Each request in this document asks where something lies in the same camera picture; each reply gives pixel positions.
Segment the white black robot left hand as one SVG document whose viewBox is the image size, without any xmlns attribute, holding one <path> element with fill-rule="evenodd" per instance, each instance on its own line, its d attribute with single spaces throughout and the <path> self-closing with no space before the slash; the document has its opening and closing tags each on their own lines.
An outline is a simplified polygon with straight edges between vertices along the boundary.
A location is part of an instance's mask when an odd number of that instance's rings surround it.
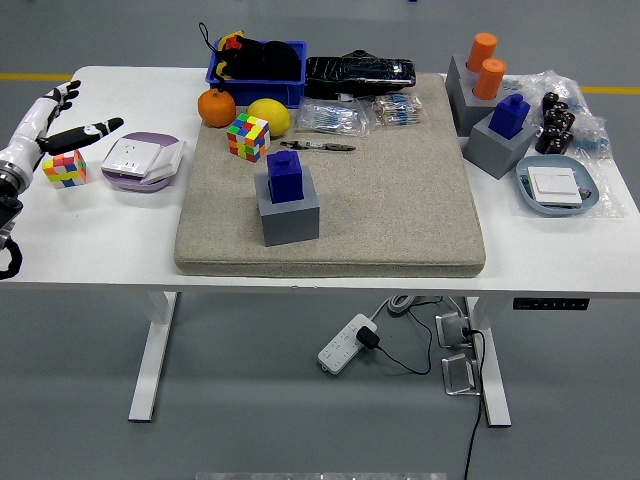
<svg viewBox="0 0 640 480">
<path fill-rule="evenodd" d="M 80 85 L 80 80 L 66 82 L 38 98 L 1 151 L 1 178 L 17 194 L 30 186 L 36 165 L 44 154 L 55 156 L 92 145 L 124 125 L 122 118 L 114 117 L 49 136 L 53 121 L 72 107 Z"/>
</svg>

